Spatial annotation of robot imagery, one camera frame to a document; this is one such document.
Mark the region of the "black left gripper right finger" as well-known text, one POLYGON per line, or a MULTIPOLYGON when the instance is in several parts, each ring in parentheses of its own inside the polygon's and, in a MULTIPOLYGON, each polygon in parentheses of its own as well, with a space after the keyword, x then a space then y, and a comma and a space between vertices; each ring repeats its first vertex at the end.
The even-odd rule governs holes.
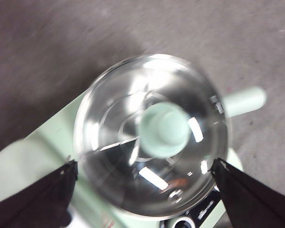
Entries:
POLYGON ((285 228, 285 195, 221 158, 211 174, 234 228, 285 228))

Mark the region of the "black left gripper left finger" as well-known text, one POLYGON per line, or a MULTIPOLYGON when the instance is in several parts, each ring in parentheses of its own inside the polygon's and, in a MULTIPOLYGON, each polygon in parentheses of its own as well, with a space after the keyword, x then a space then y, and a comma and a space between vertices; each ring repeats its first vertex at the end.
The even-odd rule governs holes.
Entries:
POLYGON ((0 228, 65 228, 77 181, 77 162, 65 163, 0 202, 0 228))

